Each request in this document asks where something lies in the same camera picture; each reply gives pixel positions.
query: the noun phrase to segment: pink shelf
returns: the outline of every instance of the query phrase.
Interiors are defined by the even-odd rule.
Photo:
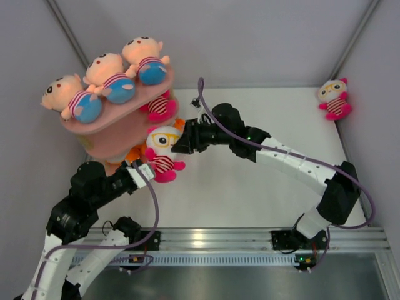
[[[61,124],[69,131],[79,135],[94,134],[98,131],[102,131],[102,129],[108,128],[116,121],[131,114],[133,111],[155,99],[162,93],[165,93],[169,88],[171,88],[173,81],[174,70],[171,66],[167,66],[167,76],[161,84],[157,84],[156,86],[145,86],[141,82],[136,82],[135,96],[127,103],[113,104],[109,101],[103,101],[102,113],[94,122],[83,124],[75,119],[66,122],[60,117]],[[135,116],[135,118],[140,118],[139,115],[132,115],[132,117],[133,116]]]
[[[174,124],[176,116],[161,123],[148,121],[148,114],[140,110],[132,111],[118,122],[114,122],[103,130],[92,134],[78,135],[78,139],[86,148],[86,152],[97,159],[107,159],[130,150],[142,143],[148,136],[151,126]]]

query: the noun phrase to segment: gray wall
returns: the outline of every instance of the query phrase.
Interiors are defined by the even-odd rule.
[[[90,60],[164,41],[176,88],[310,86],[333,70],[369,0],[57,0]]]
[[[28,287],[51,208],[84,155],[41,95],[83,69],[44,1],[2,1],[0,28],[0,298],[9,300]]]
[[[400,1],[383,1],[340,76],[354,112],[339,122],[346,150],[377,204],[400,265]]]

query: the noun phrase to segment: doll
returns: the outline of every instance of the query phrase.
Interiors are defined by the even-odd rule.
[[[163,42],[143,36],[128,42],[122,55],[144,84],[160,84],[166,77],[166,65],[169,64],[169,56],[160,59],[162,48]]]
[[[172,126],[152,127],[147,137],[147,149],[144,152],[151,166],[156,172],[155,181],[168,183],[176,179],[176,172],[181,171],[186,165],[183,161],[174,161],[176,153],[171,151],[172,146],[181,137],[182,132]]]
[[[103,105],[99,97],[84,91],[79,75],[65,75],[53,81],[42,96],[45,108],[61,112],[64,120],[72,117],[90,123],[100,115]]]
[[[87,67],[83,81],[89,85],[88,91],[103,95],[112,103],[122,104],[134,96],[132,78],[135,75],[133,67],[124,72],[121,55],[104,53]]]
[[[329,80],[318,91],[318,99],[322,102],[320,109],[327,110],[325,118],[336,121],[346,117],[353,107],[346,102],[348,97],[347,78]]]
[[[148,119],[151,122],[164,122],[176,114],[178,104],[174,99],[169,99],[169,91],[158,96],[144,106],[140,107],[141,111],[149,113]]]

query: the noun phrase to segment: doll face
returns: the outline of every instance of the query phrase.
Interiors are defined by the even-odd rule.
[[[95,58],[87,67],[86,79],[92,84],[102,86],[112,75],[124,71],[123,58],[119,54],[104,53]]]
[[[150,132],[146,144],[152,147],[158,155],[175,156],[171,148],[182,136],[182,132],[172,126],[159,127]]]
[[[76,92],[83,89],[77,74],[65,75],[53,81],[42,96],[42,105],[48,109],[62,111],[68,106]]]
[[[321,102],[329,102],[339,97],[343,92],[347,92],[348,87],[344,81],[329,80],[318,90],[318,99]]]
[[[129,41],[122,50],[122,55],[131,64],[138,64],[143,58],[155,56],[159,58],[163,42],[156,42],[151,37],[137,37]]]

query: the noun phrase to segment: striped shirt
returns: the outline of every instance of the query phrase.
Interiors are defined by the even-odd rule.
[[[108,88],[110,85],[112,85],[113,83],[115,83],[115,82],[117,82],[117,81],[119,81],[119,80],[121,80],[121,79],[129,79],[129,80],[132,80],[131,78],[127,77],[127,76],[125,75],[125,73],[117,72],[117,73],[115,73],[114,75],[112,75],[109,79],[107,79],[107,80],[104,82],[103,86],[104,86],[104,88],[106,89],[106,88]]]
[[[164,173],[169,170],[174,169],[174,162],[171,158],[165,155],[157,155],[154,159],[151,160],[154,165],[155,170],[158,173]]]
[[[149,56],[141,60],[139,67],[137,68],[137,73],[139,74],[141,68],[143,68],[148,63],[161,63],[164,64],[158,57]]]
[[[68,103],[69,110],[71,111],[71,114],[73,117],[75,117],[75,109],[78,106],[78,104],[81,102],[81,100],[84,97],[91,95],[91,94],[92,94],[91,92],[87,92],[87,91],[79,91],[75,94],[73,99]]]
[[[156,113],[159,114],[164,114],[166,113],[166,105],[168,103],[168,99],[165,98],[164,96],[158,96],[156,99],[152,100],[149,102],[149,112],[152,113],[155,111]]]
[[[340,98],[336,98],[333,99],[332,101],[329,101],[327,104],[327,111],[329,111],[330,113],[334,113],[334,114],[342,114],[342,107],[343,105],[346,103],[346,100],[344,99],[340,99]]]

